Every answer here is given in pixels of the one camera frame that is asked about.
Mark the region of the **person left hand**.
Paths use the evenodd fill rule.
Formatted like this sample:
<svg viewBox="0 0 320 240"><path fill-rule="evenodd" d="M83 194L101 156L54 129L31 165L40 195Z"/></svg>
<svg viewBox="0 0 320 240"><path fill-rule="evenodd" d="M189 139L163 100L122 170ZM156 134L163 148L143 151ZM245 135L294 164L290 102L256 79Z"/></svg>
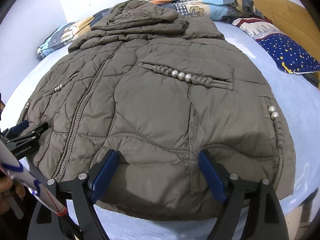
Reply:
<svg viewBox="0 0 320 240"><path fill-rule="evenodd" d="M7 198L12 195L18 195L20 199L25 197L24 186L16 181L13 181L10 177L4 176L0 180L0 193L1 193L1 208L0 214L3 215L9 211L10 206Z"/></svg>

